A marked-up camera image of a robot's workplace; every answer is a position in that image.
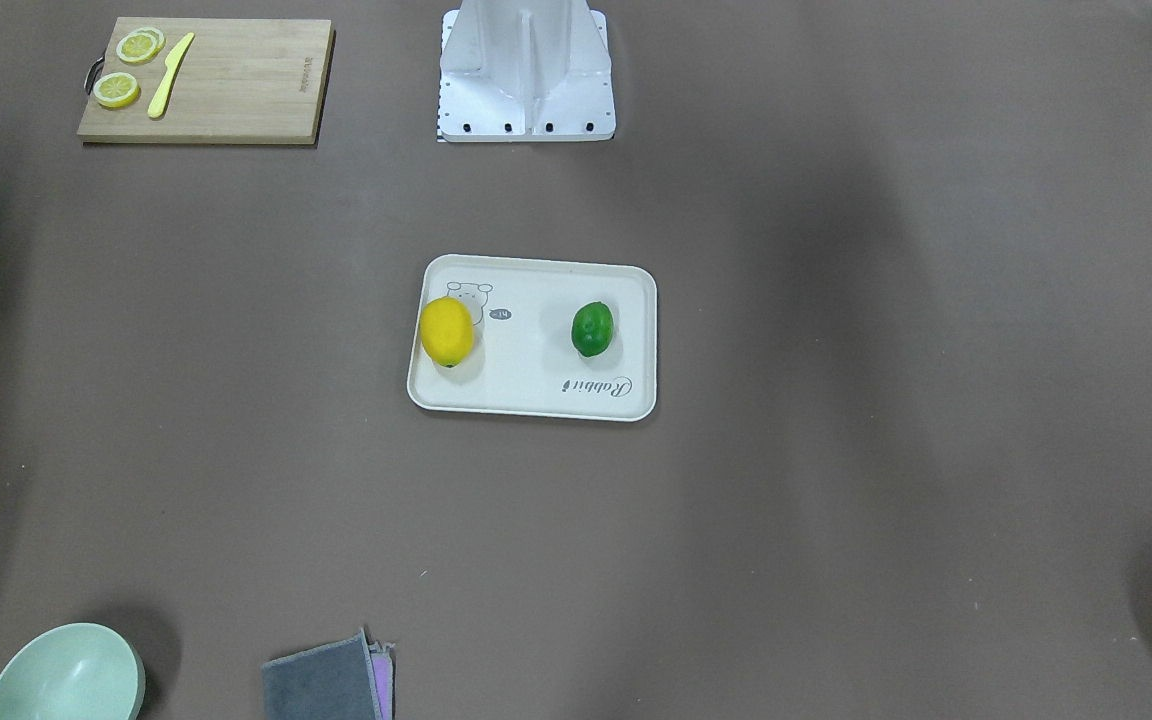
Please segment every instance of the white tray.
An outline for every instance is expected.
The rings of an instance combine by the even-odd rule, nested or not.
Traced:
[[[452,295],[465,302],[473,350],[460,365],[435,365],[412,338],[407,395],[429,410],[646,418],[657,393],[657,286],[645,270],[556,260],[444,255],[425,268],[420,308]],[[573,316],[589,302],[611,306],[612,346],[582,357]]]

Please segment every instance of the knife handle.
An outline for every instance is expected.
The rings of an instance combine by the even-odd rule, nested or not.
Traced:
[[[164,111],[168,109],[168,96],[172,94],[172,83],[175,82],[175,73],[177,71],[180,65],[168,68],[168,71],[162,76],[162,82],[159,83],[159,88],[154,91],[154,99],[150,100],[150,118],[157,120],[162,118]]]

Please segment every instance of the bowl rim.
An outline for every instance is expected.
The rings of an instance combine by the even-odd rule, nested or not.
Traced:
[[[26,654],[29,649],[35,646],[35,643],[41,642],[41,639],[50,637],[52,634],[73,632],[73,630],[78,628],[91,628],[96,629],[98,632],[109,635],[111,637],[118,639],[120,647],[127,651],[129,659],[132,660],[132,665],[136,666],[136,694],[134,694],[132,697],[131,711],[128,712],[128,719],[131,720],[132,717],[137,717],[141,713],[141,703],[145,700],[145,665],[141,661],[141,653],[136,652],[136,647],[132,647],[132,644],[127,642],[127,638],[124,638],[123,635],[120,635],[119,632],[115,632],[114,629],[111,629],[107,626],[101,626],[100,623],[67,623],[63,626],[55,626],[55,628],[51,628],[50,630],[46,630],[46,632],[37,635],[36,638],[24,643],[23,647],[15,651],[15,655],[12,657],[12,660],[8,660],[8,662],[3,666],[3,669],[0,670],[0,687],[3,684],[3,679],[8,675],[8,670],[12,670],[12,666],[17,664],[17,661]]]

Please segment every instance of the white metal bracket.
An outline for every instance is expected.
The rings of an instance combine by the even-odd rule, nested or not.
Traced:
[[[439,141],[611,141],[607,47],[585,0],[463,1],[444,15]]]

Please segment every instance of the folded towel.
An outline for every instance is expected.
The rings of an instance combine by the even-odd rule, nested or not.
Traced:
[[[380,682],[374,662],[382,666]],[[270,720],[392,720],[389,646],[364,634],[262,666]]]

